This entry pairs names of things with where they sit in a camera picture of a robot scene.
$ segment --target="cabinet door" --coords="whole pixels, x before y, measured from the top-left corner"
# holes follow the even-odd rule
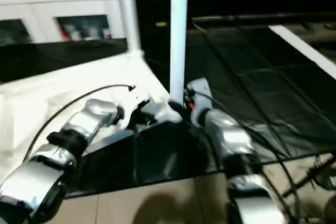
[[[120,38],[120,21],[115,22],[105,0],[32,6],[34,13],[40,17],[39,21],[49,42]]]
[[[0,6],[0,46],[47,42],[29,5]]]

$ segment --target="glass cabinet door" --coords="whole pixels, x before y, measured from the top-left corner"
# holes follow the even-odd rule
[[[0,46],[28,43],[32,39],[21,19],[0,20]]]
[[[56,17],[62,40],[111,39],[106,15]]]

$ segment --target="white edge strip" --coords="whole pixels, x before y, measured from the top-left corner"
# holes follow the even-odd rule
[[[322,68],[332,78],[336,79],[336,65],[326,58],[323,54],[312,48],[304,42],[299,36],[292,33],[284,26],[269,26],[269,28],[283,38],[287,43],[291,44],[300,53],[308,59],[314,61],[320,68]]]

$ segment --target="floor tile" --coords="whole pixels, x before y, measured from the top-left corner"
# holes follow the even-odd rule
[[[95,224],[98,196],[64,200],[48,224]]]
[[[203,224],[193,179],[99,196],[97,224]]]
[[[226,223],[227,188],[224,174],[194,178],[206,224]]]

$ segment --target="white pole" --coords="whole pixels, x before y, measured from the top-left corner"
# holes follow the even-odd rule
[[[171,0],[170,95],[182,104],[184,89],[187,0]]]
[[[135,0],[120,0],[123,25],[129,51],[141,50]]]

